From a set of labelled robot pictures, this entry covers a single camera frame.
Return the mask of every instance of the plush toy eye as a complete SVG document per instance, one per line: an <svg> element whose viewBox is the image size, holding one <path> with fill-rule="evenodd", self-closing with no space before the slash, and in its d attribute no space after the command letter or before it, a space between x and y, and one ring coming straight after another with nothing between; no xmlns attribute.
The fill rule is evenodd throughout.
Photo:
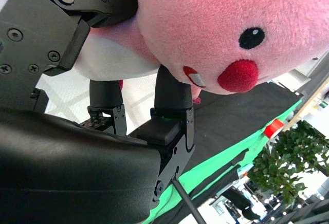
<svg viewBox="0 0 329 224"><path fill-rule="evenodd" d="M262 43L265 38L264 31L259 27L246 29L240 36L240 47L244 49L252 49Z"/></svg>

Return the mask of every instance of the plush toy cheek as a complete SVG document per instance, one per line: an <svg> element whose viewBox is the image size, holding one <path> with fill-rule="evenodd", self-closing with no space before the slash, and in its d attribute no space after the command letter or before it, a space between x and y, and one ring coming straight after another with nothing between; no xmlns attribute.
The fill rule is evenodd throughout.
<svg viewBox="0 0 329 224"><path fill-rule="evenodd" d="M254 61L239 60L230 64L218 77L221 88L230 92L247 92L258 81L258 68Z"/></svg>

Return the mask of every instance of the white floor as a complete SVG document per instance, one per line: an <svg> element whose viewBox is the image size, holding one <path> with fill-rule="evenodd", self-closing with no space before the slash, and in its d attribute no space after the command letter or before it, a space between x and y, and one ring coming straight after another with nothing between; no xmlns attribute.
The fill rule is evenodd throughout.
<svg viewBox="0 0 329 224"><path fill-rule="evenodd" d="M127 133L150 119L154 106L156 75L124 81L122 95L126 110ZM89 80L74 69L49 77L43 75L37 85L49 96L46 113L81 123L89 118Z"/></svg>

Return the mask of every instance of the red cap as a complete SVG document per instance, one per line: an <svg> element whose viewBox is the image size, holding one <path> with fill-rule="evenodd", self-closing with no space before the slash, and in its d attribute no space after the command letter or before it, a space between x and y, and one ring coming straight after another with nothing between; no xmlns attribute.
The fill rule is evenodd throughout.
<svg viewBox="0 0 329 224"><path fill-rule="evenodd" d="M278 120L273 120L271 125L265 128L264 135L268 138L274 138L280 131L282 131L284 124Z"/></svg>

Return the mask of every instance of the white plush belly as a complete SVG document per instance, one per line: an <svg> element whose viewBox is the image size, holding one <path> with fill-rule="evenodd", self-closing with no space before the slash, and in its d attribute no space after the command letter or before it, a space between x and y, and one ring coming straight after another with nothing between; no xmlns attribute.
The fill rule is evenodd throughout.
<svg viewBox="0 0 329 224"><path fill-rule="evenodd" d="M138 78L153 74L159 65L99 35L88 36L75 69L95 81Z"/></svg>

